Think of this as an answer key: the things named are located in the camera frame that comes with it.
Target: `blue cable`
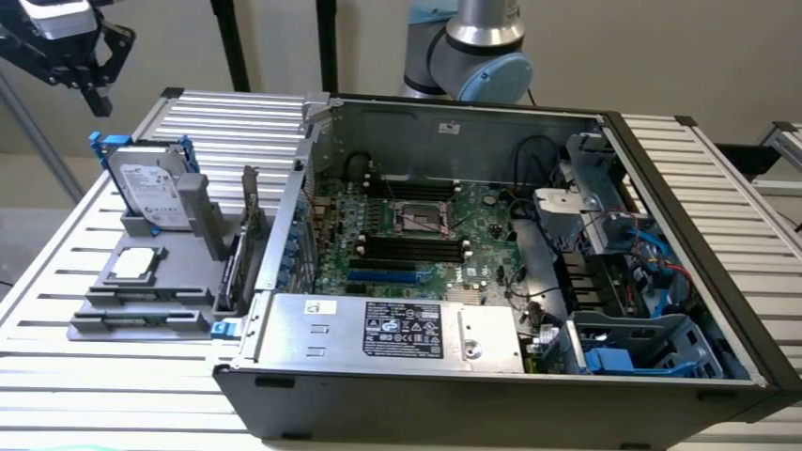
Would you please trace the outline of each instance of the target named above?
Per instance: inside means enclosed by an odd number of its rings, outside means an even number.
[[[654,312],[651,312],[651,317],[658,318],[663,315],[663,309],[668,306],[668,289],[663,290],[663,294],[660,295],[660,302],[654,307]]]
[[[660,249],[660,253],[663,254],[663,256],[664,257],[668,256],[668,245],[664,244],[662,241],[659,241],[654,235],[644,232],[643,230],[640,230],[640,233],[638,233],[638,231],[634,228],[627,230],[627,234],[631,235],[632,237],[638,236],[640,239],[648,241],[651,244],[654,244]]]

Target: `cable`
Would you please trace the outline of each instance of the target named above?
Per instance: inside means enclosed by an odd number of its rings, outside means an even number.
[[[646,268],[646,271],[647,272],[654,272],[651,270],[651,268],[648,267],[648,261],[647,261],[646,257],[643,257],[640,254],[635,254],[634,252],[622,252],[620,254],[623,256],[634,257],[640,262],[640,264],[643,265],[643,267]]]
[[[544,294],[549,293],[551,291],[556,291],[557,289],[563,289],[563,287],[551,287],[547,288],[541,291],[537,291],[536,293],[532,294],[523,294],[519,293],[517,291],[515,291],[512,289],[512,280],[515,279],[515,276],[519,274],[520,271],[523,271],[525,269],[525,266],[521,266],[513,273],[512,276],[505,280],[505,290],[508,291],[508,293],[515,296],[516,298],[524,298],[527,301],[531,301],[531,298],[536,298],[537,296],[543,296]]]
[[[592,226],[592,224],[593,224],[593,223],[595,223],[597,220],[600,220],[601,218],[607,218],[607,216],[608,216],[609,214],[612,214],[612,213],[618,213],[618,212],[619,212],[619,211],[616,211],[616,210],[600,211],[600,212],[599,212],[599,216],[596,216],[595,218],[592,218],[592,219],[589,220],[589,222],[581,226],[581,228],[579,229],[579,232],[576,232],[576,238],[573,239],[573,248],[571,249],[571,252],[576,250],[576,245],[579,244],[579,240],[580,240],[580,238],[581,238],[581,234],[583,234],[583,233],[587,231],[587,228],[588,228],[589,226]]]
[[[364,150],[355,150],[353,152],[351,152],[348,154],[348,156],[345,157],[345,163],[341,165],[341,180],[345,181],[348,180],[348,168],[351,166],[351,160],[353,160],[353,157],[364,157],[367,158],[367,161],[372,161],[373,158],[371,157],[371,154],[367,153]]]
[[[519,164],[519,160],[520,160],[521,149],[524,148],[525,143],[528,143],[529,141],[532,141],[535,139],[541,139],[541,140],[547,141],[547,143],[553,147],[553,149],[559,151],[559,145],[544,134],[532,134],[531,136],[528,136],[527,138],[524,138],[515,145],[515,150],[513,150],[513,155],[515,156],[513,156],[513,161],[512,161],[512,190],[513,191],[517,191],[517,164]]]
[[[535,294],[529,294],[528,298],[536,298],[537,296],[543,296],[544,294],[549,293],[551,291],[556,291],[557,289],[561,290],[563,287],[551,287],[551,288],[547,288],[547,289],[544,289],[541,291],[537,291]]]
[[[791,219],[791,218],[788,217],[788,215],[786,215],[786,214],[780,213],[779,211],[776,212],[776,214],[778,214],[778,215],[780,215],[780,216],[782,216],[782,217],[786,219],[786,221],[788,221],[788,222],[791,223],[791,225],[794,226],[794,229],[792,229],[792,231],[794,231],[795,233],[799,233],[799,232],[802,232],[802,223],[796,224],[796,222],[794,221],[794,219]]]
[[[535,102],[535,96],[531,94],[531,88],[525,90],[525,94],[528,94],[528,101],[531,101],[531,106],[537,106],[537,102]]]
[[[668,306],[668,289],[663,290],[663,294],[660,295],[660,302],[654,307],[654,312],[651,312],[651,317],[658,318],[663,315],[663,309]]]
[[[456,223],[453,223],[453,225],[451,226],[451,230],[455,230],[455,229],[456,229],[459,226],[461,226],[461,225],[463,225],[463,223],[464,223],[464,221],[467,221],[467,219],[468,219],[468,218],[469,218],[469,217],[471,217],[473,214],[476,214],[476,210],[473,210],[473,211],[471,211],[469,213],[467,213],[467,214],[464,215],[464,217],[463,217],[463,218],[461,218],[461,219],[460,219],[460,220],[459,220]]]
[[[523,218],[516,218],[515,215],[512,214],[512,211],[515,210],[515,206],[519,203],[525,203],[527,205],[531,205],[533,208],[533,216],[528,216],[524,213],[524,217]],[[560,251],[560,248],[556,246],[556,244],[553,243],[553,241],[551,240],[551,238],[548,237],[548,235],[545,234],[545,231],[543,229],[543,224],[540,223],[540,215],[537,214],[537,209],[535,206],[535,202],[524,199],[521,197],[516,197],[515,200],[512,201],[512,203],[509,204],[509,208],[508,208],[508,216],[509,216],[509,221],[516,220],[516,219],[527,219],[528,221],[531,221],[532,223],[535,223],[535,226],[537,227],[537,231],[540,232],[540,235],[543,236],[543,240],[545,241],[545,245],[548,246],[548,249],[551,249],[551,252],[553,252],[553,256],[556,258],[560,258],[560,254],[563,253]]]
[[[548,184],[548,182],[551,181],[551,174],[548,174],[543,168],[543,163],[540,163],[540,157],[537,156],[536,153],[531,154],[531,159],[529,162],[535,162],[537,164],[537,171],[540,172],[540,177],[544,180],[544,183]],[[521,183],[521,190],[525,188],[525,185],[528,183],[528,164],[525,165],[525,173],[524,173],[524,182]]]
[[[688,294],[686,295],[686,299],[682,302],[682,303],[686,303],[687,301],[690,301],[690,298],[692,296],[692,279],[690,278],[690,272],[682,266],[676,266],[676,265],[668,264],[668,265],[666,265],[666,268],[670,268],[670,269],[675,270],[676,272],[679,272],[683,275],[683,277],[686,278],[686,281],[688,282]]]

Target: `power supply label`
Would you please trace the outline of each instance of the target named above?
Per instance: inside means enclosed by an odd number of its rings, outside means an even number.
[[[440,306],[365,303],[361,350],[371,357],[441,359]]]

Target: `slotted metal surface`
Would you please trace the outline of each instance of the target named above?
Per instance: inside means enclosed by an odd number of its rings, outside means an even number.
[[[158,103],[136,137],[189,136],[209,197],[224,212],[241,210],[241,168],[256,167],[259,203],[273,215],[304,138],[303,105],[303,97],[185,91]]]
[[[201,159],[206,174],[209,170],[220,171],[213,173],[219,176],[213,185],[220,190],[237,183],[236,164],[225,165],[225,155],[244,152],[243,158],[257,160],[264,154],[256,148],[239,148],[232,141],[235,133],[228,138],[216,138],[213,127],[224,125],[228,131],[264,132],[259,126],[241,122],[267,120],[269,114],[259,112],[259,105],[284,98],[188,94],[192,95],[149,115],[141,128],[149,134],[142,132],[142,135],[177,137],[181,130],[176,124],[190,123],[192,130],[186,133],[194,139],[198,157],[202,154],[221,157],[219,160]],[[224,111],[217,115],[215,108]],[[678,165],[666,166],[666,170],[672,171],[667,179],[672,180],[671,186],[676,186],[675,193],[683,202],[700,206],[751,205],[746,197],[738,197],[728,177],[711,174],[715,164],[700,158],[704,149],[671,118],[630,117],[628,120],[655,162]],[[257,146],[249,139],[243,140],[243,144]],[[273,155],[276,151],[264,149],[264,152]],[[666,152],[684,152],[695,158],[683,163]],[[684,173],[682,164],[704,168],[694,167],[695,172]],[[704,180],[720,189],[710,189]],[[215,194],[213,198],[220,201],[221,197]],[[216,356],[233,356],[236,344],[66,340],[72,312],[81,304],[81,295],[121,234],[117,222],[121,209],[118,196],[102,176],[0,303],[0,449],[62,444],[136,450],[289,447],[261,443],[248,435],[209,377],[210,360]],[[750,239],[767,244],[766,251],[722,247],[719,257],[730,265],[739,284],[759,290],[750,291],[750,302],[794,365],[802,368],[802,328],[795,321],[802,318],[802,300],[798,290],[796,294],[787,293],[790,288],[782,287],[790,286],[778,283],[799,276],[798,258],[792,254],[776,254],[780,240],[772,227],[754,219],[747,210],[699,207],[696,211],[703,216],[694,218],[694,222],[716,246],[746,246]],[[722,215],[706,211],[718,211]],[[771,280],[756,280],[755,277]],[[762,281],[771,283],[762,287]],[[718,425],[687,443],[676,445],[672,451],[791,451],[799,449],[800,443],[802,408],[791,408],[754,425]],[[373,450],[380,446],[343,445],[337,448]]]

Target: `sticker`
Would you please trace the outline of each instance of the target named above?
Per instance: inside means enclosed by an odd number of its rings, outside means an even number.
[[[303,306],[304,315],[336,315],[337,301],[320,301],[309,299]]]
[[[189,227],[170,173],[141,164],[121,164],[120,172],[141,216],[161,228]]]
[[[371,357],[441,359],[440,306],[365,303],[361,350]]]
[[[460,127],[460,124],[455,124],[452,122],[441,122],[440,127],[437,128],[437,133],[460,134]]]

